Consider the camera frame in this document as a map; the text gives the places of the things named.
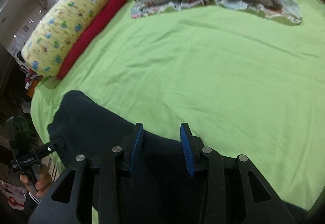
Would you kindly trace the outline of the person's left hand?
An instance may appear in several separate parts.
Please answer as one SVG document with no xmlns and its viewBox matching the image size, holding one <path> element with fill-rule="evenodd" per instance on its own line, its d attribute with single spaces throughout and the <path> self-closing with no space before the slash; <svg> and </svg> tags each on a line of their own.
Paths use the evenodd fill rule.
<svg viewBox="0 0 325 224">
<path fill-rule="evenodd" d="M 32 184 L 30 184 L 28 176 L 21 174 L 20 175 L 21 182 L 26 186 L 28 191 L 32 193 L 32 195 L 38 199 L 43 198 L 47 191 L 53 185 L 52 177 L 49 174 L 49 168 L 45 164 L 41 164 L 40 166 L 40 174 L 37 182 L 34 184 L 35 191 L 32 189 Z"/>
</svg>

